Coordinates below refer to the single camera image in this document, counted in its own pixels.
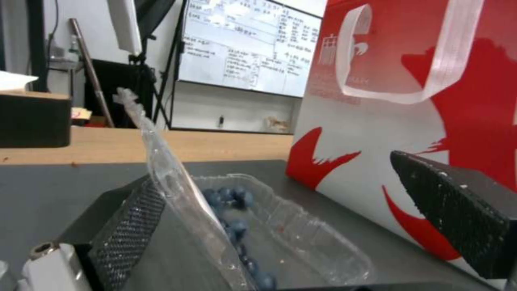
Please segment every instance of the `cable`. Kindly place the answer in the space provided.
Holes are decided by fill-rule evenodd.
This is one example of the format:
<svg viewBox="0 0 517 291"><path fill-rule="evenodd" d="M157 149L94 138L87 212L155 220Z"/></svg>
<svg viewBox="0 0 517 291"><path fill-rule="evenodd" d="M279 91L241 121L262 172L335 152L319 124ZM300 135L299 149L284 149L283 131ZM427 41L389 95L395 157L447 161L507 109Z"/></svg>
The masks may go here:
<svg viewBox="0 0 517 291"><path fill-rule="evenodd" d="M54 40L54 35L56 34L57 25L59 22L59 4L57 3L57 0L54 0L54 4L56 6L56 22L54 24L54 28L52 29L52 32L49 34L49 43L47 44L47 78L48 78L49 72L50 72L50 44Z"/></svg>

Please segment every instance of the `red paint design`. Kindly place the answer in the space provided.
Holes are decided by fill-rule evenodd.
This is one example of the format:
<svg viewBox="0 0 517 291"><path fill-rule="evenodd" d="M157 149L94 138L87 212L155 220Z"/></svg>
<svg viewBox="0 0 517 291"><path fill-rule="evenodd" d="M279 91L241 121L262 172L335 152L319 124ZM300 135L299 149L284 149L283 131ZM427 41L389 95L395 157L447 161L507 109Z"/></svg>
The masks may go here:
<svg viewBox="0 0 517 291"><path fill-rule="evenodd" d="M393 200L391 200L384 185L383 192L389 209L395 219L397 219L404 230L428 252L442 260L453 260L461 256L429 221L413 217L402 211Z"/></svg>
<svg viewBox="0 0 517 291"><path fill-rule="evenodd" d="M421 84L433 54L431 49L425 55L402 58ZM449 151L450 165L480 170L517 191L516 75L517 62L509 59L503 48L487 39L476 40L462 79L432 98L446 137L425 152Z"/></svg>
<svg viewBox="0 0 517 291"><path fill-rule="evenodd" d="M350 162L361 153L355 152L340 156L333 161L325 161L317 164L313 156L321 133L322 128L317 127L305 134L293 145L289 154L289 163L287 164L286 170L288 176L302 181L312 190L315 190L323 178L332 170Z"/></svg>

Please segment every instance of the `clear plastic handle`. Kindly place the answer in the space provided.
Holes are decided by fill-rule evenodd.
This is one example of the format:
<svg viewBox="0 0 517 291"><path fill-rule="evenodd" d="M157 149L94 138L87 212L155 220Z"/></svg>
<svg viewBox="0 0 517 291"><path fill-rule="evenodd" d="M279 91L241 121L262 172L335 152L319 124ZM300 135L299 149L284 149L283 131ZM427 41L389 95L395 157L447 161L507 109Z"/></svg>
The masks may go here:
<svg viewBox="0 0 517 291"><path fill-rule="evenodd" d="M355 55L354 35L368 33L373 17L368 4L350 10L341 24L337 46L336 78L341 91L353 97L414 104L458 82L467 66L483 3L484 0L449 0L427 81L422 91L414 93L375 92L346 84Z"/></svg>

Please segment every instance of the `wall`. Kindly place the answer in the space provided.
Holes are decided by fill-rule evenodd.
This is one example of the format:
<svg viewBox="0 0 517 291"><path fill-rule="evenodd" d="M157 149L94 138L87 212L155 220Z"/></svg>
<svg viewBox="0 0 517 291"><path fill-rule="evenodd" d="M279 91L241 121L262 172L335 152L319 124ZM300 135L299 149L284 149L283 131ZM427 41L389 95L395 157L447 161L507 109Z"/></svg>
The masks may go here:
<svg viewBox="0 0 517 291"><path fill-rule="evenodd" d="M70 29L67 20L77 18L90 55L94 59L127 63L128 53L118 49L111 25L107 0L58 0L59 21L54 36L58 46L70 47ZM54 0L44 0L45 31L50 33L55 21ZM174 35L180 0L174 4L160 26L155 30L157 40L148 43L147 64L163 71ZM49 87L56 92L65 91L66 76L49 78ZM174 102L173 126L217 129L219 116L225 116L223 129L263 131L264 119L272 116L291 120L293 109L301 99L244 92L213 86L179 83Z"/></svg>

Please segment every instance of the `wooden table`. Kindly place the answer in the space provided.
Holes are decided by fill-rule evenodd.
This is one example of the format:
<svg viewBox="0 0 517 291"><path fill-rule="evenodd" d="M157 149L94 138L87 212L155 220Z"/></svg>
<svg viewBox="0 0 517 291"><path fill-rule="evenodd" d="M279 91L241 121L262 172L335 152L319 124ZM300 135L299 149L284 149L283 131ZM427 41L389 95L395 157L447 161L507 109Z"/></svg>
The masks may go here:
<svg viewBox="0 0 517 291"><path fill-rule="evenodd" d="M287 160L292 136L163 132L183 162ZM70 146L55 149L1 149L0 165L142 163L145 151L139 130L73 127Z"/></svg>

